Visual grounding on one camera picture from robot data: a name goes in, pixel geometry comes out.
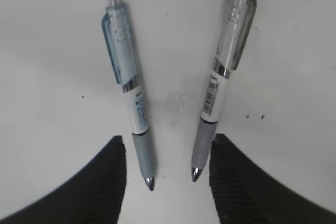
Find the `pen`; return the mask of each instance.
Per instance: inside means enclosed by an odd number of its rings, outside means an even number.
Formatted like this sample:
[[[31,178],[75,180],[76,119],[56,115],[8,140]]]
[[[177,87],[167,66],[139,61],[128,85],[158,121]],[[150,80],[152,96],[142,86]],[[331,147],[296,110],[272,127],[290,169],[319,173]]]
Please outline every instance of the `pen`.
[[[201,175],[214,138],[232,71],[237,69],[257,8],[256,0],[228,0],[198,123],[192,155],[192,180]]]
[[[116,81],[122,86],[124,100],[128,106],[140,172],[152,191],[155,183],[154,150],[141,86],[138,83],[129,24],[126,4],[122,0],[109,0],[109,6],[106,7],[106,14],[102,19],[102,29]]]

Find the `white surface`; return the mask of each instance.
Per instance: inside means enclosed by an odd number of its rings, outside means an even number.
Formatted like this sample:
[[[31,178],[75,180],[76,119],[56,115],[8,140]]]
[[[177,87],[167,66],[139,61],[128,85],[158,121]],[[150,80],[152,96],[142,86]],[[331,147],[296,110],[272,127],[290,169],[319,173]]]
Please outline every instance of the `white surface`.
[[[218,223],[208,169],[192,183],[190,159],[222,0],[127,1],[159,157],[155,191],[141,178],[104,44],[105,0],[0,0],[0,217],[59,186],[122,134],[128,184],[119,223]],[[258,0],[218,128],[334,211],[335,11],[336,0]]]

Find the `pen grip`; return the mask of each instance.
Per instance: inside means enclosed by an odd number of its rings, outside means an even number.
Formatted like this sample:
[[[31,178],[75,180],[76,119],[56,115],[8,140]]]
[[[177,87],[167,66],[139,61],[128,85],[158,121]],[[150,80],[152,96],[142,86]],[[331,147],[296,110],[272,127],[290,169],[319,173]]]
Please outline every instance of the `pen grip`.
[[[192,167],[199,169],[205,167],[216,128],[217,123],[207,123],[202,118],[200,119],[191,159]]]
[[[155,176],[154,148],[151,134],[146,131],[144,134],[133,134],[133,141],[138,156],[140,172],[143,178]]]

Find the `black object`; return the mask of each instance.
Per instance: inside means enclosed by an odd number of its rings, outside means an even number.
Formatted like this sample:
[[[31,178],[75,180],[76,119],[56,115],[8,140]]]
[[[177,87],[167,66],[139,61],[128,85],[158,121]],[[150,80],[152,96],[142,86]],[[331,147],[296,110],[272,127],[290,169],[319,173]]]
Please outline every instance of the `black object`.
[[[0,224],[117,223],[126,187],[122,136],[115,136],[74,177]]]
[[[336,223],[334,213],[273,179],[223,134],[217,134],[212,143],[209,169],[221,224]]]

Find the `pen tip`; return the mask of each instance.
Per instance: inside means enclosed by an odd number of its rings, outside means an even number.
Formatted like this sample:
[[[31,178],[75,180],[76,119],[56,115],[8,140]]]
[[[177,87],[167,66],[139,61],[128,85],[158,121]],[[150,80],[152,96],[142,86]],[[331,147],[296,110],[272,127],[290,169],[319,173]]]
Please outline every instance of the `pen tip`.
[[[154,190],[154,186],[155,186],[154,177],[145,178],[145,183],[150,191]]]
[[[194,168],[194,167],[191,168],[191,176],[192,176],[193,182],[196,182],[198,180],[202,171],[203,169]]]

